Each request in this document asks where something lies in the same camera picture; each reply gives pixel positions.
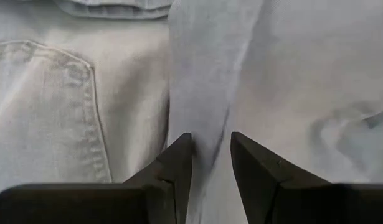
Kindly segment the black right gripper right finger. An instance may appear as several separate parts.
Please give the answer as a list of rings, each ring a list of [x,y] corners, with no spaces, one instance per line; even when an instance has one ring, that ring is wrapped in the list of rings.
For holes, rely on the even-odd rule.
[[[383,223],[383,184],[332,184],[240,132],[230,150],[249,223]]]

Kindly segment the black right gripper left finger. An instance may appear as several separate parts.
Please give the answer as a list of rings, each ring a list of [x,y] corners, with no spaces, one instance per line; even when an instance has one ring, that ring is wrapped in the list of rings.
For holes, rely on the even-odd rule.
[[[0,192],[0,223],[184,223],[192,135],[122,184],[24,184]]]

